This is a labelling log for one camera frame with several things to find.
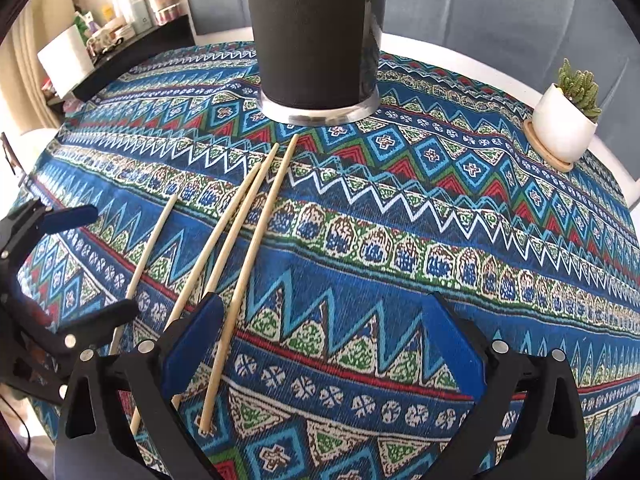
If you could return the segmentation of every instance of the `cylindrical speaker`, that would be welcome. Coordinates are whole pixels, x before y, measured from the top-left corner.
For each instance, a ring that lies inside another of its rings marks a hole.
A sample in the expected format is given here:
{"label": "cylindrical speaker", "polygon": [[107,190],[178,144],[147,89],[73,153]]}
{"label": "cylindrical speaker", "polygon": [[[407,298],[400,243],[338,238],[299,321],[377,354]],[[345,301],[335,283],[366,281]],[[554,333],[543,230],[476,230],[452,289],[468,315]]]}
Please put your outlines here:
{"label": "cylindrical speaker", "polygon": [[344,124],[372,114],[385,0],[249,0],[262,90],[278,122]]}

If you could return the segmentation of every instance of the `wire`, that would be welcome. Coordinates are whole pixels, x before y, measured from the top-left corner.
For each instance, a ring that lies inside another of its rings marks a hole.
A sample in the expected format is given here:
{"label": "wire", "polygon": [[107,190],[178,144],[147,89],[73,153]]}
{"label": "wire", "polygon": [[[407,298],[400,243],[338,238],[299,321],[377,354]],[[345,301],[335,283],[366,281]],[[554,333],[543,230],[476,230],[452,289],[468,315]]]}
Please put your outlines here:
{"label": "wire", "polygon": [[27,428],[27,424],[25,423],[24,420],[22,420],[22,417],[18,414],[18,412],[15,411],[15,408],[9,403],[8,400],[6,400],[2,394],[0,394],[0,399],[4,400],[4,403],[9,407],[9,409],[14,412],[14,415],[16,417],[18,417],[18,420],[20,420],[20,423],[24,426],[24,429],[27,430],[27,447],[24,449],[25,453],[29,453],[29,450],[31,449],[31,433],[29,433],[29,428]]}

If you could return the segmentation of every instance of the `metal pin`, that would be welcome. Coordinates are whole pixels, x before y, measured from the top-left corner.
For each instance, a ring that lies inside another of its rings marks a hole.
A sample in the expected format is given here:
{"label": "metal pin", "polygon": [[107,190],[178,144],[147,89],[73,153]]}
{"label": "metal pin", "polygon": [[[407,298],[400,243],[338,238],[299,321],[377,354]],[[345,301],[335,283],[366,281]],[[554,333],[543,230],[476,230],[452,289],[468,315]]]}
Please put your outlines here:
{"label": "metal pin", "polygon": [[74,346],[76,346],[76,336],[74,336],[73,334],[65,335],[65,346],[67,348],[73,348]]}
{"label": "metal pin", "polygon": [[497,354],[506,354],[509,351],[509,345],[501,339],[496,339],[491,343],[491,348],[493,348]]}
{"label": "metal pin", "polygon": [[80,354],[80,360],[87,362],[90,361],[93,356],[94,351],[88,348],[87,350],[82,350],[82,353]]}
{"label": "metal pin", "polygon": [[564,355],[564,352],[559,349],[559,348],[554,348],[551,351],[551,357],[553,359],[555,359],[556,361],[558,361],[559,363],[561,363],[562,361],[564,361],[564,359],[566,358],[566,356]]}
{"label": "metal pin", "polygon": [[156,344],[151,341],[151,339],[147,339],[146,341],[143,341],[138,345],[138,352],[140,352],[141,354],[148,354],[154,349],[155,346]]}

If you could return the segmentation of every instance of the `white ceramic planter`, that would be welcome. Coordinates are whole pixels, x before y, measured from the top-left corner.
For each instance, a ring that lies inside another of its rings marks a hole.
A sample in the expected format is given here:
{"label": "white ceramic planter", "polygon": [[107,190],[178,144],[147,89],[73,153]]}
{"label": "white ceramic planter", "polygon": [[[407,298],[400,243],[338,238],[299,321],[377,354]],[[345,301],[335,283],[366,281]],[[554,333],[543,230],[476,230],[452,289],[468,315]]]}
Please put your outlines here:
{"label": "white ceramic planter", "polygon": [[582,156],[598,126],[553,84],[534,108],[531,120],[538,140],[563,162],[575,162]]}

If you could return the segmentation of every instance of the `geometric pattern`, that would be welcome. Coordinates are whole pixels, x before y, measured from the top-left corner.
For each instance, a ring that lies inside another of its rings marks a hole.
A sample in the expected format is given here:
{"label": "geometric pattern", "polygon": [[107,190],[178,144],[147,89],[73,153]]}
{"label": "geometric pattern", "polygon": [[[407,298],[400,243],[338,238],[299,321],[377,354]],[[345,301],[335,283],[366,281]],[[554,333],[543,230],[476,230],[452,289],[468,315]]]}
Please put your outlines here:
{"label": "geometric pattern", "polygon": [[[252,43],[193,47],[140,64],[66,117],[18,198],[98,208],[96,223],[44,237],[20,272],[54,327],[124,297],[177,192],[121,346],[157,338],[244,176],[298,134],[209,431],[198,425],[214,341],[180,406],[221,475],[411,480],[427,471],[473,406],[418,322],[435,290],[489,338],[535,355],[564,350],[589,475],[598,471],[624,435],[640,379],[640,249],[609,171],[587,153],[556,172],[522,133],[530,108],[403,57],[382,55],[382,105],[342,126],[270,121],[255,103],[259,85]],[[267,190],[220,279],[225,304]],[[483,468],[500,460],[522,400]],[[34,406],[55,438],[58,414]],[[164,471],[144,427],[137,441]]]}

